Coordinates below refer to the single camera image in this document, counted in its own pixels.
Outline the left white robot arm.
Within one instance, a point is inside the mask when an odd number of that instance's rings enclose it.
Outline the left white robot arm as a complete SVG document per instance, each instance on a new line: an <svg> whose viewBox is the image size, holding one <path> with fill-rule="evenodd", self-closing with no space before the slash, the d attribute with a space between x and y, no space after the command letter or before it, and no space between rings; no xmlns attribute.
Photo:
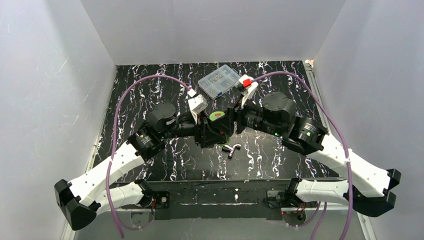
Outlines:
<svg viewBox="0 0 424 240"><path fill-rule="evenodd" d="M169 193L153 190L145 180L119 187L111 184L161 153L167 139L194 137L201 148L225 144L234 130L232 118L230 110L177 116L173 104L159 103L110 157L77 178L58 181L54 185L57 205L74 231L85 228L111 208L137 205L152 212L167 208Z"/></svg>

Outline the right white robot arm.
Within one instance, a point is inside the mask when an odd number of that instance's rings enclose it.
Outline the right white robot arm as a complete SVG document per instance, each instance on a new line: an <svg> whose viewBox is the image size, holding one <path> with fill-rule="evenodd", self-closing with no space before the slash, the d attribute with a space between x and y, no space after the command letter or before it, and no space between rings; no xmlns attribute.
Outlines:
<svg viewBox="0 0 424 240"><path fill-rule="evenodd" d="M272 203L299 206L329 202L351 206L368 217L392 210L401 173L382 169L343 145L320 123L296 113L296 103L281 92L267 94L260 106L245 96L228 107L230 126L241 133L251 128L281 139L287 149L324 164L339 175L338 180L293 178L286 189L270 197Z"/></svg>

